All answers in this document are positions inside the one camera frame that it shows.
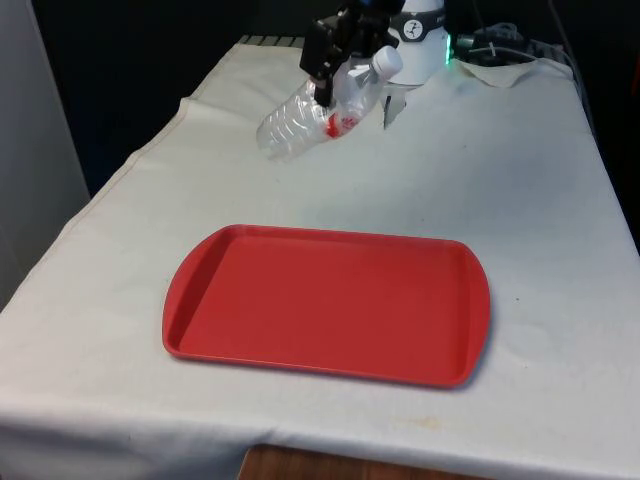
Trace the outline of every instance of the logo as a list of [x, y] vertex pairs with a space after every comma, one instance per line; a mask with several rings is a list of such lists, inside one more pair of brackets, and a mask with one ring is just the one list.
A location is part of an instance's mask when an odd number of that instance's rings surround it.
[[422, 26], [422, 23], [420, 21], [409, 20], [404, 24], [403, 30], [405, 37], [407, 37], [409, 40], [415, 40], [417, 38], [420, 38], [423, 29], [424, 27]]

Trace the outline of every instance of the green light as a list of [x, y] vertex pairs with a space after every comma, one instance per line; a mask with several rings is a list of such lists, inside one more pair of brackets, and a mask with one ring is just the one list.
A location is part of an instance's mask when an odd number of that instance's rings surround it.
[[444, 64], [449, 65], [449, 62], [451, 62], [451, 35], [447, 35], [447, 56]]

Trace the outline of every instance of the white cloth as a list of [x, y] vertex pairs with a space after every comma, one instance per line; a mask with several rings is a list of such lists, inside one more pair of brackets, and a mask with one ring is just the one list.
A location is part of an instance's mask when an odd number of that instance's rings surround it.
[[[272, 443], [497, 479], [640, 478], [640, 261], [573, 83], [453, 66], [291, 163], [261, 118], [299, 50], [236, 46], [65, 228], [0, 316], [5, 480], [233, 478]], [[445, 391], [178, 361], [163, 300], [235, 223], [446, 237], [491, 285], [474, 378]]]

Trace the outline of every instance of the wooden floor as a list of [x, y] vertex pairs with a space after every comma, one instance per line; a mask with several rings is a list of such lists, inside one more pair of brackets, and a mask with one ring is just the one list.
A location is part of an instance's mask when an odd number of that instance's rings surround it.
[[238, 480], [480, 480], [453, 473], [260, 445], [247, 453]]

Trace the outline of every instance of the red tray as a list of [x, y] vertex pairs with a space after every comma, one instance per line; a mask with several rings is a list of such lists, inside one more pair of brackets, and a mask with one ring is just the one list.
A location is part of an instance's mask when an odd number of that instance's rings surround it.
[[165, 348], [182, 358], [453, 387], [489, 327], [489, 288], [465, 245], [230, 226], [178, 269]]

